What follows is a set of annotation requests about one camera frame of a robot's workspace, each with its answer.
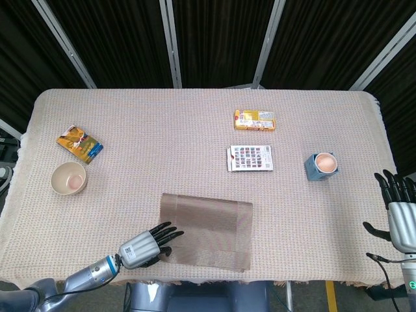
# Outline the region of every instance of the black curtain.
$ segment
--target black curtain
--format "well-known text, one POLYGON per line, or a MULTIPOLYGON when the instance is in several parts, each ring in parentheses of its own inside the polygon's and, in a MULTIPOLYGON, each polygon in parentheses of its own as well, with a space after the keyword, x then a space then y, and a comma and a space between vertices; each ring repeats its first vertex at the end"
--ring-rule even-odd
POLYGON ((85 84, 30 1, 0 1, 0 25, 0 119, 25 132, 39 94, 85 84))
POLYGON ((416 172, 416 37, 365 91, 380 101, 398 173, 416 172))
POLYGON ((415 11, 414 0, 286 0, 261 85, 348 90, 415 11))
POLYGON ((273 0, 174 0, 184 88, 252 83, 273 0))
POLYGON ((157 0, 50 0, 98 88, 171 88, 157 0))

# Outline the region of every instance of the knit tablecloth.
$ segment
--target knit tablecloth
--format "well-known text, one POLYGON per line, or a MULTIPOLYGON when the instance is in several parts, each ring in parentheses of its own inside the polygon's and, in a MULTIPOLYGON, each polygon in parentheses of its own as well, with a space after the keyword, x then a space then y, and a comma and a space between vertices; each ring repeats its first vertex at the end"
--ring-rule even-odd
MULTIPOLYGON (((379 284, 365 252, 397 259, 373 177, 395 172, 377 101, 365 92, 297 90, 48 90, 36 100, 0 217, 0 279, 65 280, 159 221, 163 192, 253 203, 251 269, 157 263, 122 280, 335 280, 379 284), (274 111, 274 132, 236 131, 235 109, 274 111), (78 161, 56 139, 70 125, 104 145, 88 184, 59 196, 53 170, 78 161), (230 145, 271 145, 273 172, 228 172, 230 145), (309 182, 304 161, 333 152, 339 174, 309 182)), ((387 265, 393 285, 399 265, 387 265)))

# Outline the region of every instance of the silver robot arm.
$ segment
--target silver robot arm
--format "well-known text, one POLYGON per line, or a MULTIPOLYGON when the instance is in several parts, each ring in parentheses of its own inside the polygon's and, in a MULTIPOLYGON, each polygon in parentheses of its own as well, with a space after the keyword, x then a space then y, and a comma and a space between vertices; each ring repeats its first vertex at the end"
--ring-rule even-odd
POLYGON ((363 225, 370 234, 391 241, 404 254, 404 259, 391 261, 371 253, 367 255, 375 261, 400 263, 411 312, 416 312, 416 184, 387 170, 383 173, 387 181, 380 174, 374 176, 382 190, 390 232, 374 229, 368 222, 363 225))
POLYGON ((160 254, 170 255, 170 247, 162 247, 183 234, 165 222, 145 231, 120 246, 114 257, 108 255, 94 264, 72 274, 65 280, 64 290, 58 293, 54 279, 41 279, 22 291, 0 291, 2 312, 52 312, 59 311, 79 293, 93 291, 110 283, 122 266, 132 270, 146 268, 159 261, 160 254))

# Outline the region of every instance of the bowl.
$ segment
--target bowl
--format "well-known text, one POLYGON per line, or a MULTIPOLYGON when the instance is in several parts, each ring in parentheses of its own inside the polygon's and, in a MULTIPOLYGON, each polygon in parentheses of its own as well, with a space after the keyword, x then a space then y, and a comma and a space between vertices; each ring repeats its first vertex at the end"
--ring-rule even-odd
POLYGON ((86 171, 78 162, 65 162, 52 173, 52 189, 60 195, 77 194, 85 188, 86 171))

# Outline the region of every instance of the barcode label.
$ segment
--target barcode label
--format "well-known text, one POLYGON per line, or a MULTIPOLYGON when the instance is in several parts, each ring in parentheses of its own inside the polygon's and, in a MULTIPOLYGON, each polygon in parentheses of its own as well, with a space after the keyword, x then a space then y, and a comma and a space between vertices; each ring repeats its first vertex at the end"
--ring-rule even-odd
POLYGON ((124 247, 124 252, 128 258, 128 260, 130 259, 134 259, 136 257, 135 251, 133 250, 133 246, 129 245, 127 247, 124 247))

